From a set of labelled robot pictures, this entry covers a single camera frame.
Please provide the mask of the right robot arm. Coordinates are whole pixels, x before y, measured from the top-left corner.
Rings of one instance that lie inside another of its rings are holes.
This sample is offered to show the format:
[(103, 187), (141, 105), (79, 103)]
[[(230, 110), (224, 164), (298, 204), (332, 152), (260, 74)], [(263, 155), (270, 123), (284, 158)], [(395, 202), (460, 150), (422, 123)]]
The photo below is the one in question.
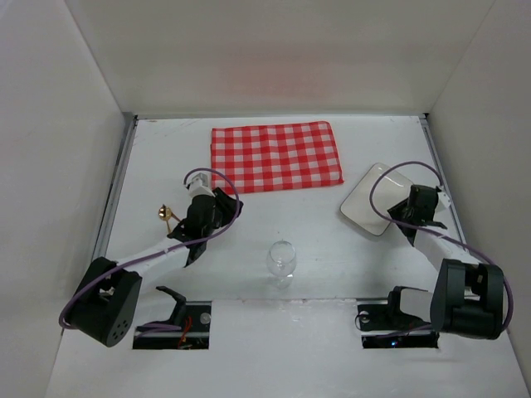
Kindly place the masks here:
[(413, 185), (408, 198), (387, 210), (413, 248), (437, 271), (428, 323), (435, 332), (495, 340), (504, 329), (504, 273), (481, 262), (434, 220), (441, 189)]

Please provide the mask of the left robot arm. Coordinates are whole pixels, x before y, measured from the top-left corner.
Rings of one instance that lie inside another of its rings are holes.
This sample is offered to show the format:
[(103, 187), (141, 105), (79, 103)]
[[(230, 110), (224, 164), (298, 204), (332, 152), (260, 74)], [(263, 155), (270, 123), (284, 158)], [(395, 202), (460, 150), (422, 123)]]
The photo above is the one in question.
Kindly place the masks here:
[(128, 260), (92, 260), (61, 311), (59, 324), (114, 347), (132, 326), (142, 288), (195, 263), (207, 242), (227, 231), (243, 208), (239, 196), (231, 197), (221, 188), (198, 188), (185, 218), (160, 243)]

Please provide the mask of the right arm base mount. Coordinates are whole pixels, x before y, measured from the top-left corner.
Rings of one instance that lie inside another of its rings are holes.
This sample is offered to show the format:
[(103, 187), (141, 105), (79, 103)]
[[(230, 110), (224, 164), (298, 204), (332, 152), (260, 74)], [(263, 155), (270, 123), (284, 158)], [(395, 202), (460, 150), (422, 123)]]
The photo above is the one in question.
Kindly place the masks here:
[(397, 286), (385, 298), (357, 301), (354, 325), (364, 349), (437, 349), (430, 322), (432, 293)]

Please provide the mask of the white rectangular plate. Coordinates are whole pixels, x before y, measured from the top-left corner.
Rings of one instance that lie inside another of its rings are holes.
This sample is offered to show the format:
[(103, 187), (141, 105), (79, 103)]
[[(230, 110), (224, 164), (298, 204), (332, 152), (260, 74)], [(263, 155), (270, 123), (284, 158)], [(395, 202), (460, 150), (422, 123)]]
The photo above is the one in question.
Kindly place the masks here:
[(412, 186), (410, 179), (397, 171), (392, 171), (374, 188), (376, 181), (388, 169), (389, 166), (383, 163), (375, 163), (339, 208), (340, 213), (349, 221), (374, 236), (382, 235), (391, 222), (381, 218), (371, 203), (380, 213), (389, 217), (387, 210), (407, 199)]

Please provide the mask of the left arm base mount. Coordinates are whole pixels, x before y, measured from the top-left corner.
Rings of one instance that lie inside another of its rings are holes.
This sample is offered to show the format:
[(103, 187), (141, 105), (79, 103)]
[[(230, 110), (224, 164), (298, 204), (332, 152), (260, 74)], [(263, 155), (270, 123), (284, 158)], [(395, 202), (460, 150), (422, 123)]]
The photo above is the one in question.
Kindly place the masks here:
[(156, 289), (174, 301), (164, 320), (139, 325), (134, 332), (134, 350), (207, 350), (210, 344), (212, 301), (188, 301), (166, 286)]

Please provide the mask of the red white checkered cloth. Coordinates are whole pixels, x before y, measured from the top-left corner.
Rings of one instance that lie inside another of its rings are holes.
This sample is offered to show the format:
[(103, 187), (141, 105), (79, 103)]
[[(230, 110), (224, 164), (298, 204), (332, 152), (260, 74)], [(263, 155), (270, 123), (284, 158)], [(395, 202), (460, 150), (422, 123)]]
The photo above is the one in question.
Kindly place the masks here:
[(212, 185), (232, 193), (259, 193), (343, 184), (330, 123), (214, 128)]

